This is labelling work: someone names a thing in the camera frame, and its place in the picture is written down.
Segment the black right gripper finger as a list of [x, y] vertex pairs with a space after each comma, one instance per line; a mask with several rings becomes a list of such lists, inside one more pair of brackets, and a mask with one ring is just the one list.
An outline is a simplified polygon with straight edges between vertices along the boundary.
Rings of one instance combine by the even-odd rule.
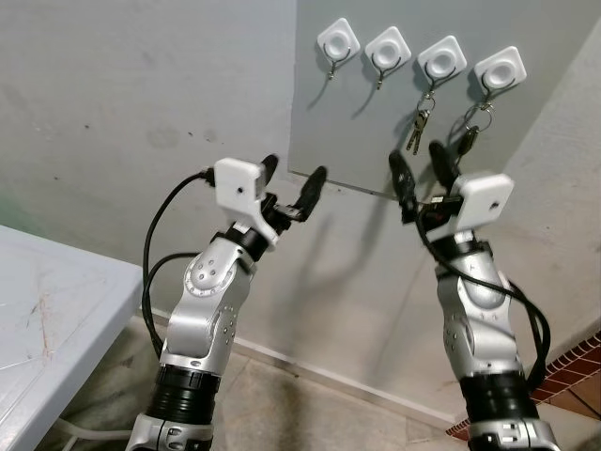
[[415, 177], [403, 155], [390, 156], [390, 171], [396, 202], [402, 210], [402, 222], [415, 223], [418, 218]]
[[459, 154], [454, 148], [447, 148], [440, 141], [430, 142], [430, 159], [432, 169], [439, 185], [443, 189], [452, 189], [456, 180], [462, 175], [458, 160]]

